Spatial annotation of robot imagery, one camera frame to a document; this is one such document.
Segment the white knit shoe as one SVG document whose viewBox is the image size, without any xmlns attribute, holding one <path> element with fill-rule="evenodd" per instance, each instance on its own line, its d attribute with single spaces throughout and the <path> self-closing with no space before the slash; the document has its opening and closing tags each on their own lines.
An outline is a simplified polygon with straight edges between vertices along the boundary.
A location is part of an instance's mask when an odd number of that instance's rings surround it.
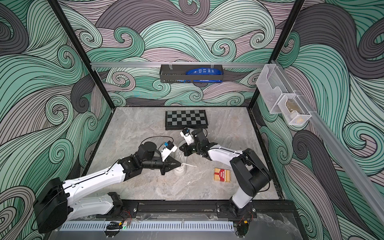
<svg viewBox="0 0 384 240">
<path fill-rule="evenodd" d="M 183 152 L 177 152 L 175 159 L 181 163 L 179 167 L 173 170 L 176 176 L 183 176 L 187 172 L 188 167 L 196 168 L 196 166 L 187 163 L 188 157 L 184 156 Z"/>
</svg>

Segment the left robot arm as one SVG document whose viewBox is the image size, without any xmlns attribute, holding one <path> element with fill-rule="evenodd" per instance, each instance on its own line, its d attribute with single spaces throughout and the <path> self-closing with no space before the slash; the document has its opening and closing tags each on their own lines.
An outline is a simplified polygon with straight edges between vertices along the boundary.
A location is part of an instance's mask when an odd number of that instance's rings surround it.
<svg viewBox="0 0 384 240">
<path fill-rule="evenodd" d="M 160 170 L 162 175 L 181 163 L 171 157 L 178 147 L 172 142 L 159 151 L 153 142 L 141 144 L 138 150 L 117 160 L 112 166 L 80 178 L 50 180 L 33 203 L 38 232 L 49 233 L 68 220 L 90 215 L 110 215 L 116 218 L 123 203 L 116 193 L 90 198 L 89 195 L 113 184 L 130 180 L 144 169 Z"/>
</svg>

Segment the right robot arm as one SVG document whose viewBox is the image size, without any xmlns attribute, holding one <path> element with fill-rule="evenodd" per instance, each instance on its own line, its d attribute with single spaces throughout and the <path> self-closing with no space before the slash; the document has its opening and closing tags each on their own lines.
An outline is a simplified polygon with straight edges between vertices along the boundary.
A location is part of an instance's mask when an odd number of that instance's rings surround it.
<svg viewBox="0 0 384 240">
<path fill-rule="evenodd" d="M 197 154 L 209 161 L 219 162 L 231 167 L 239 189 L 230 198 L 236 210 L 243 209 L 264 187 L 269 187 L 271 176 L 259 156 L 250 148 L 236 151 L 210 142 L 203 129 L 183 129 L 180 135 L 185 143 L 180 146 L 184 156 Z"/>
</svg>

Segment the black grey chessboard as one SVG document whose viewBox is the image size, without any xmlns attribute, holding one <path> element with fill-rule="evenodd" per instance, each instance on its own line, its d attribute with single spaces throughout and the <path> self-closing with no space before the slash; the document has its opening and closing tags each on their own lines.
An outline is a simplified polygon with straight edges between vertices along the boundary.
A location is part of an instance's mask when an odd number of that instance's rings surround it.
<svg viewBox="0 0 384 240">
<path fill-rule="evenodd" d="M 205 110 L 166 111 L 165 128 L 169 130 L 183 130 L 184 128 L 206 129 L 208 117 Z"/>
</svg>

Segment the red yellow matchbox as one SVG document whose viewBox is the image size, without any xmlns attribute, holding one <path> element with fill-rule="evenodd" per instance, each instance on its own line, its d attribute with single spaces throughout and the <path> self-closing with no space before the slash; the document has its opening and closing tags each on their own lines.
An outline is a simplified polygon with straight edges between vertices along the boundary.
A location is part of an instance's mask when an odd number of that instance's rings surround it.
<svg viewBox="0 0 384 240">
<path fill-rule="evenodd" d="M 231 171 L 226 169 L 214 168 L 214 181 L 230 183 Z"/>
</svg>

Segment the blue oval object in tray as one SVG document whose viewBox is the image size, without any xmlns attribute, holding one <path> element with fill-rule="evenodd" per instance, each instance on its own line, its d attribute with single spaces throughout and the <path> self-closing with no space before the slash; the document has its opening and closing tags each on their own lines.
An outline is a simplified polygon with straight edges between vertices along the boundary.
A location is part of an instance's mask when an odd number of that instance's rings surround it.
<svg viewBox="0 0 384 240">
<path fill-rule="evenodd" d="M 186 72 L 186 75 L 194 76 L 219 76 L 222 75 L 222 71 L 214 68 L 197 68 Z"/>
</svg>

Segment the clear plastic bin large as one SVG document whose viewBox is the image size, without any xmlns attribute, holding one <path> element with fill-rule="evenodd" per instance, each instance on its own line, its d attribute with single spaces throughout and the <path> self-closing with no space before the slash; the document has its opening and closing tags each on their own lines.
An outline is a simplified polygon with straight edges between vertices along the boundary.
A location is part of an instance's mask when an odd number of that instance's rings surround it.
<svg viewBox="0 0 384 240">
<path fill-rule="evenodd" d="M 283 95 L 294 92 L 284 69 L 276 64 L 264 65 L 256 85 L 270 114 L 280 114 L 278 102 Z"/>
</svg>

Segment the clear plastic bin small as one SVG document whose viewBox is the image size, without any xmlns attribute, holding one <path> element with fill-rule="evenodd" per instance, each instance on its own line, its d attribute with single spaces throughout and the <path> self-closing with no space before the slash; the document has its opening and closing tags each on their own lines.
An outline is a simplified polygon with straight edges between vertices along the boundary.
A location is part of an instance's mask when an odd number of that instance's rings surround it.
<svg viewBox="0 0 384 240">
<path fill-rule="evenodd" d="M 283 94 L 278 106 L 288 125 L 300 127 L 311 118 L 309 110 L 295 94 Z"/>
</svg>

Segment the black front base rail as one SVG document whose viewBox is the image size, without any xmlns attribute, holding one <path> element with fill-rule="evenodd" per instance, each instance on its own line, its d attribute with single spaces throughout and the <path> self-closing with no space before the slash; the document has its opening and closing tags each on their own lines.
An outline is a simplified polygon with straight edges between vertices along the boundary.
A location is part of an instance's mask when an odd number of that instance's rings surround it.
<svg viewBox="0 0 384 240">
<path fill-rule="evenodd" d="M 230 200 L 136 200 L 139 202 L 137 214 L 213 214 L 217 216 L 217 203 Z M 121 206 L 123 200 L 107 195 L 106 197 L 86 198 L 68 207 L 68 220 L 86 216 L 104 215 L 113 207 Z M 256 213 L 294 212 L 296 206 L 292 201 L 252 200 Z"/>
</svg>

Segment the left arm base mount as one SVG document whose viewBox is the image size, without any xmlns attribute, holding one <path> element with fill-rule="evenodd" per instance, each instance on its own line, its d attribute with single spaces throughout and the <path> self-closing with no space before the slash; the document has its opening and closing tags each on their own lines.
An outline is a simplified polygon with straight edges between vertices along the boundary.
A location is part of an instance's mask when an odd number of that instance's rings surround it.
<svg viewBox="0 0 384 240">
<path fill-rule="evenodd" d="M 96 215 L 97 219 L 134 219 L 137 215 L 139 202 L 123 200 L 121 206 L 113 207 L 104 215 Z"/>
</svg>

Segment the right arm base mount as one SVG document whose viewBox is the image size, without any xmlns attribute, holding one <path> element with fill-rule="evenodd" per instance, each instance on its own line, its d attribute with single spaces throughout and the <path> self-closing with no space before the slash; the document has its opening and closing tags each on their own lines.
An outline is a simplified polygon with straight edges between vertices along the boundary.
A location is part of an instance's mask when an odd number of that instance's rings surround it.
<svg viewBox="0 0 384 240">
<path fill-rule="evenodd" d="M 248 203 L 243 208 L 238 208 L 232 202 L 218 202 L 217 205 L 218 218 L 226 219 L 246 219 L 250 220 L 255 217 L 255 211 L 252 203 Z"/>
</svg>

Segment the black wall tray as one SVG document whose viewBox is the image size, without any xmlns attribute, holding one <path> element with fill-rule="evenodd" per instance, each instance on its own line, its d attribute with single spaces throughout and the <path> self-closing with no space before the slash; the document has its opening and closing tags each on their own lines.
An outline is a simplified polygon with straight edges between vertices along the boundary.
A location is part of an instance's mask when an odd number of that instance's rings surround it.
<svg viewBox="0 0 384 240">
<path fill-rule="evenodd" d="M 222 83 L 224 70 L 222 65 L 161 65 L 162 83 Z"/>
</svg>

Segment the aluminium rail back wall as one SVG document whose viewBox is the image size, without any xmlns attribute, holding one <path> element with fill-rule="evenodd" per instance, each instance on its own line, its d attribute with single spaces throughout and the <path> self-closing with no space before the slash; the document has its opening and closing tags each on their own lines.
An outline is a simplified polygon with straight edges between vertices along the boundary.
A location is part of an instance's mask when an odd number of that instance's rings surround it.
<svg viewBox="0 0 384 240">
<path fill-rule="evenodd" d="M 92 68 L 160 68 L 161 65 L 173 66 L 181 65 L 221 65 L 223 68 L 240 68 L 253 69 L 263 68 L 267 63 L 244 63 L 244 62 L 219 62 L 219 63 L 204 63 L 204 62 L 90 62 Z"/>
</svg>

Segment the black corner frame post right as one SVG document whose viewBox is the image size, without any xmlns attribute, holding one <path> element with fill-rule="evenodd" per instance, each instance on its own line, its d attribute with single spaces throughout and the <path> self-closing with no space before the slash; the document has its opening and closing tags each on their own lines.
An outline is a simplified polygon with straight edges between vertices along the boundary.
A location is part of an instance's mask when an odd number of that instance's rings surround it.
<svg viewBox="0 0 384 240">
<path fill-rule="evenodd" d="M 261 6 L 249 17 L 258 17 L 262 27 L 253 29 L 244 49 L 237 47 L 237 62 L 267 64 L 276 61 L 305 1 L 257 1 Z"/>
</svg>

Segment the black corner frame post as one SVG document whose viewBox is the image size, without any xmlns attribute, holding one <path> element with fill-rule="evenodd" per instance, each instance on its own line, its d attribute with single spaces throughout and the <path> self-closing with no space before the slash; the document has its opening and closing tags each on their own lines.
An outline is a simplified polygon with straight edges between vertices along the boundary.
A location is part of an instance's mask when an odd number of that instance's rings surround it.
<svg viewBox="0 0 384 240">
<path fill-rule="evenodd" d="M 91 61 L 90 61 L 88 55 L 86 54 L 84 48 L 82 47 L 78 37 L 76 36 L 75 31 L 73 30 L 70 22 L 68 21 L 67 17 L 65 16 L 62 8 L 60 7 L 59 2 L 56 0 L 54 0 L 54 1 L 48 0 L 48 3 L 51 6 L 54 14 L 58 18 L 63 29 L 65 30 L 66 34 L 68 35 L 70 41 L 74 45 L 75 50 L 79 54 L 82 62 L 85 64 L 85 66 L 86 66 L 88 72 L 90 73 L 92 79 L 94 80 L 96 86 L 99 88 L 103 97 L 107 101 L 107 104 L 109 105 L 109 107 L 112 110 L 114 110 L 116 108 L 116 106 L 114 105 L 114 103 L 113 103 L 111 97 L 109 96 L 106 88 L 104 87 L 104 84 L 103 84 L 99 74 L 95 70 L 92 69 Z"/>
<path fill-rule="evenodd" d="M 237 47 L 237 62 L 267 64 L 276 61 L 305 1 L 257 1 L 261 6 L 249 17 L 258 17 L 262 27 L 253 29 L 244 49 Z"/>
</svg>

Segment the black corner frame post left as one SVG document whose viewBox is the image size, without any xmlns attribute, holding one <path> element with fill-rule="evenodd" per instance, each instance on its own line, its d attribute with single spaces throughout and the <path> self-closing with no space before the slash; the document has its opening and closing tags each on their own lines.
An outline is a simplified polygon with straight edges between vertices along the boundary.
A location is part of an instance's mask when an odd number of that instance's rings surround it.
<svg viewBox="0 0 384 240">
<path fill-rule="evenodd" d="M 94 80 L 96 86 L 99 88 L 103 97 L 107 101 L 107 104 L 109 105 L 109 107 L 112 110 L 114 110 L 116 108 L 116 106 L 114 105 L 114 103 L 113 103 L 111 97 L 109 96 L 106 88 L 104 87 L 104 84 L 103 84 L 99 74 L 95 70 L 92 69 L 91 61 L 90 61 L 88 55 L 86 54 L 84 48 L 82 47 L 78 37 L 76 36 L 75 31 L 73 30 L 70 22 L 68 21 L 67 17 L 65 16 L 62 8 L 60 7 L 59 2 L 56 0 L 54 0 L 54 1 L 48 0 L 48 3 L 51 6 L 54 14 L 58 18 L 63 29 L 65 30 L 66 34 L 68 35 L 70 41 L 74 45 L 75 50 L 79 54 L 82 62 L 85 64 L 85 66 L 86 66 L 88 72 L 90 73 L 92 79 Z"/>
</svg>

